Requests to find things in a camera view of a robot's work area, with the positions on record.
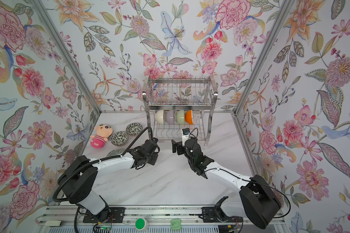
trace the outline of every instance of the stainless steel dish rack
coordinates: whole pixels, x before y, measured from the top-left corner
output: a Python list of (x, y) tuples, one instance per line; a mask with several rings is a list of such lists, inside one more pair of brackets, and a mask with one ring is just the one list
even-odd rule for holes
[[(192, 110), (194, 124), (159, 124), (154, 119), (153, 136), (158, 139), (182, 139), (183, 128), (197, 128), (197, 138), (209, 143), (211, 122), (218, 97), (214, 76), (192, 79), (150, 79), (144, 81), (142, 91), (148, 126), (151, 124), (150, 113), (158, 110)], [(203, 117), (209, 110), (207, 132), (205, 132)]]

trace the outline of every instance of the white marble surface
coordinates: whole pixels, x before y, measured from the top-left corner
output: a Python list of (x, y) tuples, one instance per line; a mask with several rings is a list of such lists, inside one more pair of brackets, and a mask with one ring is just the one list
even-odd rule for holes
[[(125, 131), (130, 123), (138, 122), (145, 127), (142, 113), (103, 113), (97, 125), (108, 124), (114, 132)], [(88, 158), (103, 158), (111, 150), (125, 149), (134, 137), (122, 147), (108, 141), (101, 149), (87, 145), (84, 155)], [(144, 133), (133, 145), (136, 147), (148, 139)], [(230, 113), (215, 113), (210, 142), (207, 147), (199, 142), (204, 155), (220, 165), (251, 176), (251, 171), (238, 138)], [(172, 153), (171, 141), (159, 141), (160, 152), (154, 166), (147, 164), (140, 170), (125, 169), (96, 180), (93, 189), (109, 205), (208, 205), (215, 204), (230, 192), (223, 185), (196, 175), (184, 156)]]

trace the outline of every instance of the orange flower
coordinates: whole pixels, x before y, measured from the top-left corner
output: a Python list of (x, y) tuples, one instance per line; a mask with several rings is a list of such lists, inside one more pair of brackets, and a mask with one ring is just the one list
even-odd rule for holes
[(84, 21), (102, 22), (93, 13), (88, 12), (93, 4), (84, 0), (54, 0), (58, 5), (55, 7), (60, 12), (60, 23), (72, 21), (83, 32)]
[(310, 41), (309, 25), (316, 23), (319, 20), (317, 11), (324, 5), (325, 0), (298, 0), (297, 9), (291, 12), (291, 17), (285, 23), (284, 27), (290, 28), (290, 41), (296, 34), (303, 40)]

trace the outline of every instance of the plush toy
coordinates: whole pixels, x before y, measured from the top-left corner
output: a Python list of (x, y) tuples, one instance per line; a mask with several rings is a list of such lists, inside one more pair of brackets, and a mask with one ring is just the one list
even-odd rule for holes
[(106, 124), (101, 124), (95, 126), (95, 130), (97, 135), (91, 135), (91, 146), (94, 148), (101, 148), (104, 146), (105, 142), (107, 142), (107, 138), (112, 135), (113, 129)]

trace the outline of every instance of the green button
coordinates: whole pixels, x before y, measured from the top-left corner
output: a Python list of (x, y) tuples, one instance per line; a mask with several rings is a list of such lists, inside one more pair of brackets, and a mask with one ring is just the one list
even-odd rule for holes
[(136, 228), (139, 229), (139, 230), (140, 230), (140, 229), (143, 229), (144, 226), (145, 226), (145, 221), (144, 221), (144, 219), (139, 218), (139, 219), (136, 221), (135, 226), (136, 226)]

